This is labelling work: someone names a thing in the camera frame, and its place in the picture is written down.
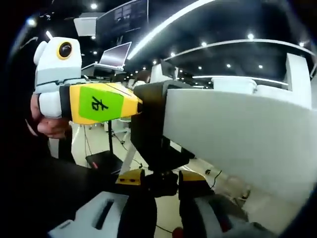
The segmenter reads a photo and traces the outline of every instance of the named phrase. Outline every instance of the black ceiling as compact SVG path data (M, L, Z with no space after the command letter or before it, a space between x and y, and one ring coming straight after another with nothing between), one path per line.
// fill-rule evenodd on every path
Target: black ceiling
M83 12L107 12L126 0L96 0L92 10L90 0L53 0L53 3L34 17L36 28L30 29L24 42L37 36L38 42L47 40L45 31L54 36L76 38L81 45L83 66L98 61L104 50L116 45L117 37L98 45L90 37L78 37L73 18ZM150 0L149 23L140 30L123 34L123 43L132 41L132 48L155 26L193 3L194 0ZM125 70L130 74L143 66L151 67L153 59L165 59L171 52L180 53L207 44L229 40L247 39L249 33L258 39L272 39L292 44L305 42L311 50L311 39L285 0L215 0L179 18L161 31L133 59L127 60ZM313 61L310 54L299 49L269 43L246 42L208 47L183 54L169 60L189 75L239 75L283 80L286 53L303 55L309 68ZM202 85L205 80L194 80Z

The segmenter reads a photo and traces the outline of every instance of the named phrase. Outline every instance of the floor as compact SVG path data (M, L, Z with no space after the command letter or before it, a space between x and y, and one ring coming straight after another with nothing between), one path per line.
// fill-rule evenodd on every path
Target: floor
M72 127L72 154L78 165L87 166L85 160L86 155L109 150L108 133L105 132L103 126L97 125L89 129L89 126L79 126L77 124L72 124ZM123 133L117 133L116 135L120 140L124 136ZM127 153L126 149L129 148L131 142L128 138L124 146L122 146L118 138L112 138L113 150L116 156L123 160ZM180 146L174 143L171 143L171 145L175 149L180 150ZM147 167L147 163L138 152L136 153L134 159L135 161L132 161L131 169L137 169L140 164L142 164L144 167ZM214 178L220 172L220 170L217 168L214 168L212 165L200 159L191 160L189 164L183 166L181 169L195 171L204 175L210 186L214 184ZM205 171L207 169L210 169L210 174L206 176ZM239 198L246 190L246 185L238 178L229 177L226 174L221 173L216 179L214 190L216 193L221 193L230 198ZM250 221L259 222L264 227L270 229L273 232L280 233L299 209L299 207L294 206L294 204L285 204L283 201L276 200L275 198L272 198L270 195L267 195L261 191L252 193L253 197L255 195L257 195L257 197L254 201L248 202L248 204L246 204L246 211L250 214ZM158 226L168 231L173 231L177 227L182 227L181 218L179 216L179 200L177 195L157 198L156 203L158 207ZM282 208L283 210L279 211L277 214L276 211L278 211L278 208ZM268 217L272 217L272 214L274 214L275 220L268 219ZM157 227L155 238L170 237L172 237L171 233Z

